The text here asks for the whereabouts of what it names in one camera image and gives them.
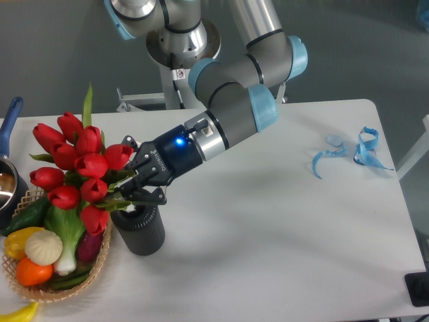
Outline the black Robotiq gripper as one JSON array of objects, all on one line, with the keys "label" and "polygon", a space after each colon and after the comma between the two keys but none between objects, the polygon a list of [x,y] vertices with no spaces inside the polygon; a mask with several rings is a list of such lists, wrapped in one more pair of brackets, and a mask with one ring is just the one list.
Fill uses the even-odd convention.
[{"label": "black Robotiq gripper", "polygon": [[202,157],[189,134],[179,125],[141,145],[132,136],[125,136],[121,143],[137,150],[125,166],[127,170],[134,170],[135,176],[115,187],[113,196],[134,205],[165,205],[167,198],[161,187],[152,192],[144,187],[168,186],[175,178],[202,164]]}]

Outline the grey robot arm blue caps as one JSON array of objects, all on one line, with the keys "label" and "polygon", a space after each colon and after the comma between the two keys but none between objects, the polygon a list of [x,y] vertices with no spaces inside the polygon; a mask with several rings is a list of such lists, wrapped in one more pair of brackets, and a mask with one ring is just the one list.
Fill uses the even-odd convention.
[{"label": "grey robot arm blue caps", "polygon": [[136,205],[163,205],[171,182],[261,132],[278,119],[281,95],[270,88],[302,74],[308,54],[301,39],[285,35],[271,1],[232,1],[231,11],[246,46],[236,63],[217,60],[215,27],[201,16],[199,1],[106,1],[125,40],[146,37],[151,57],[172,76],[185,69],[195,99],[205,110],[158,138],[136,143],[133,173],[113,197]]}]

